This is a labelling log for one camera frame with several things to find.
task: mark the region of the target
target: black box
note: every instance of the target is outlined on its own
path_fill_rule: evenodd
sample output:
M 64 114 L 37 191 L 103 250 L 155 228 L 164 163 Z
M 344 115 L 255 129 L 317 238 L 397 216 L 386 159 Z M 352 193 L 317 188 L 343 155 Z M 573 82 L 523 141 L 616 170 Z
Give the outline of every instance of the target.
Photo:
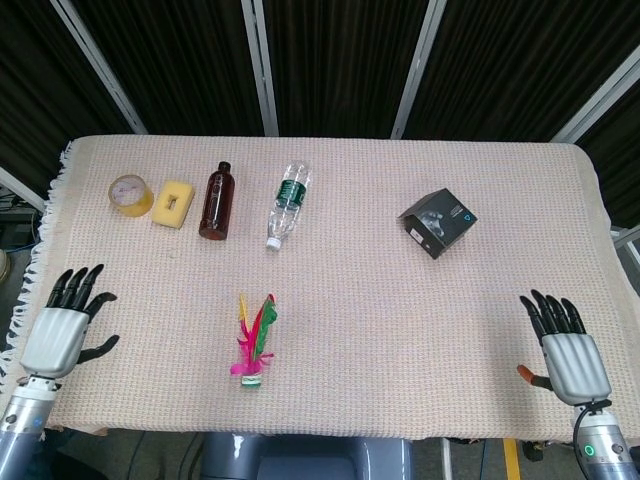
M 477 221 L 446 188 L 422 197 L 399 218 L 409 235 L 433 258 L 438 258 Z

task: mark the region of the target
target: metal pole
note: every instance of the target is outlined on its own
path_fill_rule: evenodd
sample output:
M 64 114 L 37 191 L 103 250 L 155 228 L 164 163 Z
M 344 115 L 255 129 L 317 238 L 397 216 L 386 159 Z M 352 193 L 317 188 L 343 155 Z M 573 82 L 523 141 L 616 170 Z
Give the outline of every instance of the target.
M 640 78 L 640 45 L 596 90 L 571 120 L 551 139 L 558 143 L 575 143 Z
M 451 444 L 446 438 L 440 439 L 442 445 L 442 478 L 453 480 L 453 467 L 451 466 Z
M 91 33 L 87 30 L 84 22 L 78 15 L 75 7 L 70 0 L 50 0 L 51 5 L 55 8 L 56 12 L 62 19 L 63 23 L 69 30 L 69 33 L 73 36 L 82 53 L 87 58 L 93 70 L 98 75 L 98 78 L 102 81 L 103 85 L 113 98 L 116 106 L 122 113 L 131 130 L 138 134 L 147 134 L 147 128 L 140 120 L 138 112 L 134 108 L 133 104 L 124 92 L 124 89 L 118 82 L 116 75 L 111 70 L 111 67 L 107 63 L 107 60 L 102 55 L 102 52 L 93 40 Z
M 2 167 L 0 167 L 0 184 L 7 187 L 25 202 L 44 212 L 44 199 Z
M 613 245 L 616 249 L 625 246 L 627 243 L 635 242 L 640 239 L 640 225 L 636 225 L 633 228 L 622 230 L 619 232 L 618 238 L 613 241 Z
M 264 134 L 267 137 L 277 137 L 279 136 L 278 115 L 262 0 L 242 0 L 242 13 L 247 30 L 247 41 L 249 42 Z
M 407 126 L 407 120 L 413 108 L 413 102 L 416 99 L 418 87 L 424 75 L 446 5 L 447 0 L 432 0 L 429 2 L 427 11 L 424 14 L 424 21 L 422 22 L 416 49 L 413 53 L 413 60 L 411 60 L 411 67 L 407 74 L 407 81 L 404 84 L 400 105 L 398 105 L 396 120 L 393 124 L 393 130 L 391 130 L 392 140 L 399 140 L 404 135 L 404 129 Z

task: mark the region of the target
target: green bottle label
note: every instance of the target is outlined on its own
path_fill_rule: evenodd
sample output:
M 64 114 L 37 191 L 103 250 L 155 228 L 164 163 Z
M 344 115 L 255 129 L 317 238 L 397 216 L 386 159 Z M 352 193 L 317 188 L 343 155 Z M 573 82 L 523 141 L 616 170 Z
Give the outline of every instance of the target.
M 307 188 L 301 183 L 294 180 L 284 180 L 280 185 L 277 200 L 282 203 L 295 203 L 301 207 L 305 193 L 307 193 Z

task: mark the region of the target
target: beige tablecloth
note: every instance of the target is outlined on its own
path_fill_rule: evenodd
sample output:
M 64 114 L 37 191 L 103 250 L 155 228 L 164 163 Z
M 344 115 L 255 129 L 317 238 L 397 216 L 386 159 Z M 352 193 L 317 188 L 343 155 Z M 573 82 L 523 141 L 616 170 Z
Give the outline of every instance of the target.
M 274 254 L 266 221 L 284 167 L 313 167 L 300 223 Z M 229 161 L 229 238 L 198 235 L 207 178 Z M 525 310 L 531 288 L 581 310 L 613 385 L 613 410 L 640 437 L 640 305 L 609 238 L 589 159 L 555 144 L 291 138 L 102 136 L 73 142 L 53 182 L 43 243 L 30 267 L 16 357 L 66 268 L 104 263 L 105 305 L 86 344 L 112 333 L 107 356 L 77 367 L 50 422 L 96 430 L 568 439 L 571 408 L 529 387 L 545 373 Z M 107 188 L 142 176 L 195 186 L 181 230 L 113 210 Z M 479 218 L 432 260 L 396 217 L 447 187 Z M 237 304 L 267 293 L 279 318 L 258 390 L 229 374 L 239 359 Z

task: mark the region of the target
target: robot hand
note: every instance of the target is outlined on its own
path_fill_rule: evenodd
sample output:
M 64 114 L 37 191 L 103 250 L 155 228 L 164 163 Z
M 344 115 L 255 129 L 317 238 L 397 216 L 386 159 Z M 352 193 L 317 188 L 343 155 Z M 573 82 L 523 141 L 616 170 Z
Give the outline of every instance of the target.
M 553 391 L 574 407 L 573 449 L 585 478 L 637 480 L 618 421 L 606 410 L 611 385 L 600 352 L 578 310 L 565 298 L 558 302 L 536 290 L 531 294 L 537 307 L 527 297 L 520 301 L 538 336 L 549 377 L 534 375 L 524 365 L 518 372 L 531 385 Z
M 100 264 L 88 275 L 86 267 L 75 275 L 73 270 L 67 270 L 55 283 L 46 307 L 36 318 L 20 362 L 28 374 L 62 378 L 77 364 L 108 353 L 118 342 L 119 337 L 113 335 L 97 348 L 81 350 L 93 317 L 105 302 L 117 298 L 113 293 L 101 293 L 85 308 L 93 284 L 103 268 L 104 265 Z
M 67 270 L 55 283 L 46 307 L 36 318 L 20 361 L 29 376 L 15 388 L 0 417 L 2 480 L 24 478 L 53 409 L 60 387 L 56 380 L 68 375 L 77 364 L 108 353 L 118 342 L 119 337 L 113 335 L 98 348 L 82 350 L 91 320 L 102 304 L 116 299 L 113 293 L 101 293 L 85 308 L 103 268 L 104 265 L 98 265 L 88 275 L 86 268 L 75 275 L 73 270 Z
M 520 301 L 538 336 L 549 377 L 534 375 L 524 365 L 518 366 L 520 375 L 534 386 L 552 390 L 568 405 L 605 401 L 611 393 L 607 372 L 576 307 L 566 298 L 558 302 L 536 290 L 531 294 L 537 307 L 527 297 L 520 297 Z

